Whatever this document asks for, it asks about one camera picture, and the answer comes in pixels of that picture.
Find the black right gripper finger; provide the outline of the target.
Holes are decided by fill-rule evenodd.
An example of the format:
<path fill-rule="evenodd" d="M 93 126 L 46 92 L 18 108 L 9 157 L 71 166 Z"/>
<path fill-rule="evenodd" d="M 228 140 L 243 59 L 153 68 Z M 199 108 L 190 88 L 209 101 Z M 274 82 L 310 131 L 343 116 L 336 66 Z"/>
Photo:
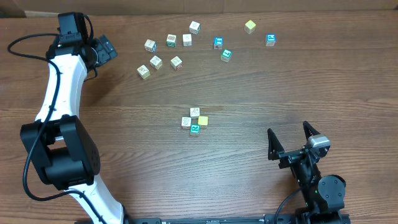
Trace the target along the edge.
<path fill-rule="evenodd" d="M 277 160 L 280 158 L 280 154 L 283 154 L 285 150 L 271 128 L 267 130 L 267 136 L 269 142 L 268 159 L 272 161 Z"/>
<path fill-rule="evenodd" d="M 304 130 L 306 139 L 309 139 L 310 137 L 318 138 L 320 136 L 323 136 L 308 121 L 303 122 L 303 130 Z"/>

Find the yellow K block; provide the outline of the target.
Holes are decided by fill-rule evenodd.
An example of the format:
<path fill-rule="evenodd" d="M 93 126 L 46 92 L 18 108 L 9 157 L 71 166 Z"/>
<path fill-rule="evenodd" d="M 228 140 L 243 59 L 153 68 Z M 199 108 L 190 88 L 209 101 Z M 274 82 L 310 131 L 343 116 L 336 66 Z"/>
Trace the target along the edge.
<path fill-rule="evenodd" d="M 198 117 L 198 125 L 200 125 L 201 128 L 207 128 L 208 127 L 208 117 L 207 116 L 199 116 Z"/>

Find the white block red letter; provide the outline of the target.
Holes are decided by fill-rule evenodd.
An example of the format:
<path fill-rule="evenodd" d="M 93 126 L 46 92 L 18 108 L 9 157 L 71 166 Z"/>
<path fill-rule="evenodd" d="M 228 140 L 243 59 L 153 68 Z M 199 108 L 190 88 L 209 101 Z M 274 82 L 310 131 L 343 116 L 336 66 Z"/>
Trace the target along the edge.
<path fill-rule="evenodd" d="M 190 126 L 190 135 L 191 136 L 196 136 L 201 133 L 201 127 L 199 124 L 192 124 Z"/>

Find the white block elephant picture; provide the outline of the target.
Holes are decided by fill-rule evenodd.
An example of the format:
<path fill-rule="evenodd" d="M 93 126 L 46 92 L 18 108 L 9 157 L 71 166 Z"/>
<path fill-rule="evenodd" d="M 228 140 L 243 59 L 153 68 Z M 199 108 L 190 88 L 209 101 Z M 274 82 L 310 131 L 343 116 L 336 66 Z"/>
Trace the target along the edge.
<path fill-rule="evenodd" d="M 190 108 L 190 117 L 192 119 L 198 119 L 199 116 L 200 116 L 200 109 L 198 107 Z"/>

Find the white block red trim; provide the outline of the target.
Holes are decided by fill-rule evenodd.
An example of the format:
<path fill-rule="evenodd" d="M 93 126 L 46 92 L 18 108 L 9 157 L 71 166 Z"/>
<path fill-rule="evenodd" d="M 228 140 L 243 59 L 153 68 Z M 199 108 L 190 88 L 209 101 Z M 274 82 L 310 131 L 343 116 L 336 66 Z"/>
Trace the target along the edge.
<path fill-rule="evenodd" d="M 182 117 L 182 120 L 181 120 L 182 129 L 190 129 L 191 125 L 192 125 L 191 117 Z"/>

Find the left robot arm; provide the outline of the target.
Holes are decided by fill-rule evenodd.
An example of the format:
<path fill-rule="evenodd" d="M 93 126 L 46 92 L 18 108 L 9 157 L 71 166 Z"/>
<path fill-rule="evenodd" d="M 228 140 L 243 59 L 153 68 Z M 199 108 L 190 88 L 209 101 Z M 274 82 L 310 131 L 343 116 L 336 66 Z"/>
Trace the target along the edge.
<path fill-rule="evenodd" d="M 89 17 L 80 12 L 58 15 L 58 32 L 43 58 L 49 65 L 49 82 L 43 105 L 20 137 L 28 153 L 22 185 L 40 201 L 27 184 L 29 166 L 58 194 L 49 201 L 71 195 L 90 216 L 90 223 L 129 223 L 124 206 L 110 193 L 100 176 L 100 155 L 79 119 L 81 91 L 87 74 L 114 59 L 117 52 L 105 36 L 93 37 Z"/>

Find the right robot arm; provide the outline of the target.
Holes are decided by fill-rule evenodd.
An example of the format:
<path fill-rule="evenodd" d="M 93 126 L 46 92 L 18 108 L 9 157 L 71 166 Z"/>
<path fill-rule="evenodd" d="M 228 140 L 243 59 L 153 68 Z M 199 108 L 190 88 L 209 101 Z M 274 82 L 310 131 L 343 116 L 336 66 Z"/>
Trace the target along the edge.
<path fill-rule="evenodd" d="M 299 188 L 287 196 L 275 214 L 264 215 L 265 223 L 350 223 L 349 215 L 342 215 L 345 207 L 346 181 L 338 175 L 322 176 L 317 162 L 325 157 L 331 142 L 309 122 L 303 122 L 306 143 L 297 150 L 286 152 L 273 130 L 267 130 L 268 159 L 279 161 L 279 168 L 289 168 Z M 302 193 L 306 206 L 294 214 L 281 215 L 283 206 L 295 195 Z"/>

